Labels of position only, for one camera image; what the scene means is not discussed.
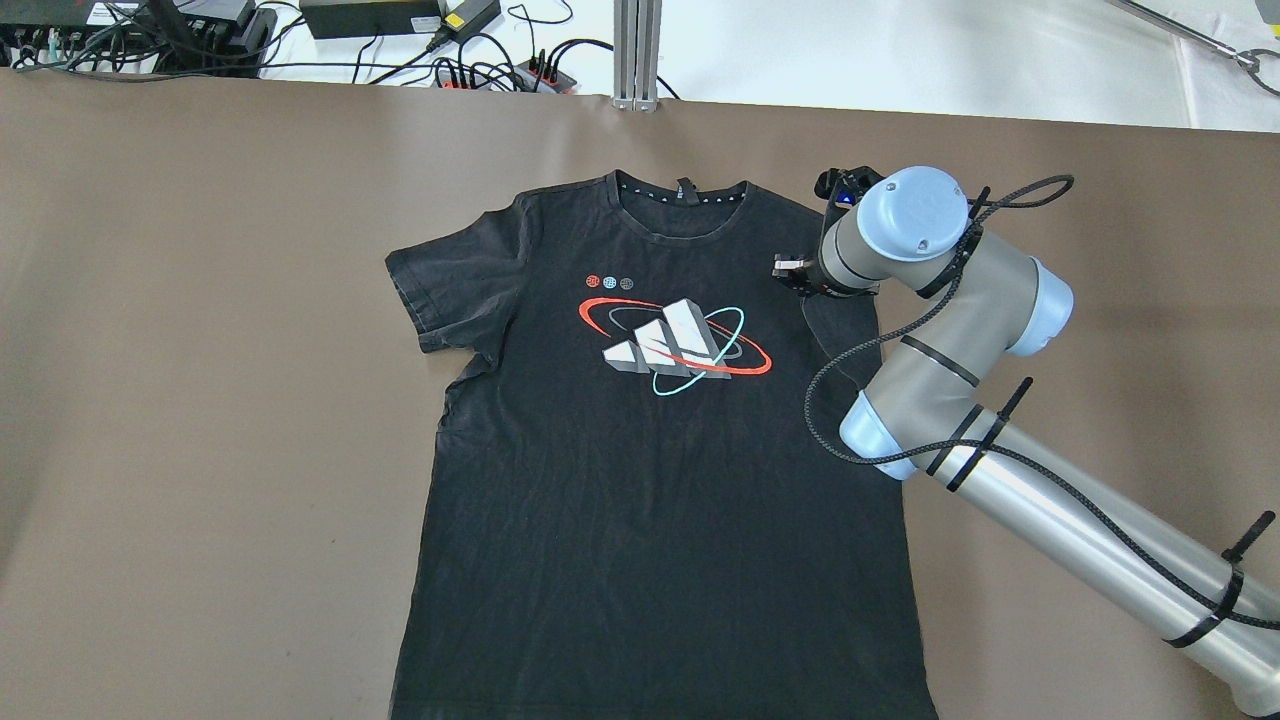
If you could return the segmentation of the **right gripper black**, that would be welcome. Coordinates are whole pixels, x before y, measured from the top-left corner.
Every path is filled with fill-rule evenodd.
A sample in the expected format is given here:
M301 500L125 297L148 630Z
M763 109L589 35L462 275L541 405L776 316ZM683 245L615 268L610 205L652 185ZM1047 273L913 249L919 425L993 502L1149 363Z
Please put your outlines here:
M801 297L826 296L828 299L872 297L879 293L881 283L854 287L833 279L817 258L774 256L771 275Z

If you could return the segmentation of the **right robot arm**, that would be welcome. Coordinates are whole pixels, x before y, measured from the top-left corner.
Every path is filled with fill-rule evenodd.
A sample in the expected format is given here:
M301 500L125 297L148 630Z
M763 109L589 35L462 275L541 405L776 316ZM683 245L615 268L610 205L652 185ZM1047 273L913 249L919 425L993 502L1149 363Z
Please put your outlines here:
M777 256L773 277L832 299L899 282L927 309L832 357L805 391L806 427L846 462L895 480L934 478L1224 682L1247 717L1275 719L1277 592L1243 565L1275 514L1228 550L1208 550L1020 430L1012 415L1030 379L1000 407L978 401L1002 359L1038 354L1074 307L1071 287L989 219L1073 186L1057 174L992 197L970 196L934 167L823 172L815 249Z

